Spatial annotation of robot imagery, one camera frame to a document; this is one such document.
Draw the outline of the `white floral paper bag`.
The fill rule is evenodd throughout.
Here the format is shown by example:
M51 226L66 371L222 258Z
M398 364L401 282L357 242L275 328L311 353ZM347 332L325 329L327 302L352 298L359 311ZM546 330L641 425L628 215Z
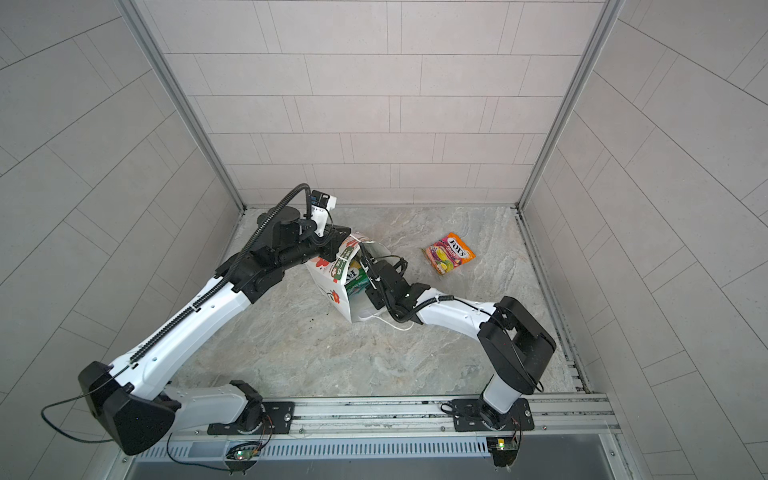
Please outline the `white floral paper bag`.
M341 244L333 261L316 256L306 264L314 283L331 305L350 323L380 320L395 330L405 332L410 327L396 325L385 306L376 307L365 291L370 278L364 269L364 249L373 261L396 265L403 257L392 254L385 246L359 232L350 234Z

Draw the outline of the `orange Fox's candy packet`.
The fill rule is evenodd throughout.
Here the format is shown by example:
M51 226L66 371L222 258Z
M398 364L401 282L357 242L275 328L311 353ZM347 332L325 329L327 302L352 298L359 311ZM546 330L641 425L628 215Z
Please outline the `orange Fox's candy packet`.
M461 239L451 232L427 246L424 255L439 275L444 275L476 258L475 253Z

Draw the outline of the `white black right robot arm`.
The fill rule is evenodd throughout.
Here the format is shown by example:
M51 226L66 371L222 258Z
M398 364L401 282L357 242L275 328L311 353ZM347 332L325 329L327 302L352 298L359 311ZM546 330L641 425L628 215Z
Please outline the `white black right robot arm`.
M479 341L494 375L479 397L474 417L492 430L520 421L513 417L515 403L541 391L541 377L555 353L549 332L515 298L496 303L471 302L445 294L404 277L407 262L392 264L374 257L367 243L360 245L361 265L368 275L366 295L398 323L439 326Z

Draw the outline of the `green Fox's candy packet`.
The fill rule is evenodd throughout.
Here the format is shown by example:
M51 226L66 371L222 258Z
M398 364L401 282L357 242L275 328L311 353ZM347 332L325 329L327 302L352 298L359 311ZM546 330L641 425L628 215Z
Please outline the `green Fox's candy packet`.
M360 293L361 291L364 291L367 288L367 287L364 288L362 285L364 280L365 278L363 273L361 272L360 263L357 260L351 262L347 270L347 277L346 277L346 283L345 283L345 289L346 289L347 295L352 296L357 293Z

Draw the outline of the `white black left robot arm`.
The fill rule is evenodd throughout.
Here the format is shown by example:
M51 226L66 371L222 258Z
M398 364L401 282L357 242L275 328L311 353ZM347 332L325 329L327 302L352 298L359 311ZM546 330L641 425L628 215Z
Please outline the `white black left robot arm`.
M319 242L301 239L296 228L276 227L273 246L263 242L230 257L200 294L141 344L110 364L94 361L78 381L89 410L128 455L140 454L167 434L206 426L213 433L251 433L263 427L261 395L248 383L179 390L175 372L214 333L279 283L287 269L315 257L335 260L350 235L332 227Z

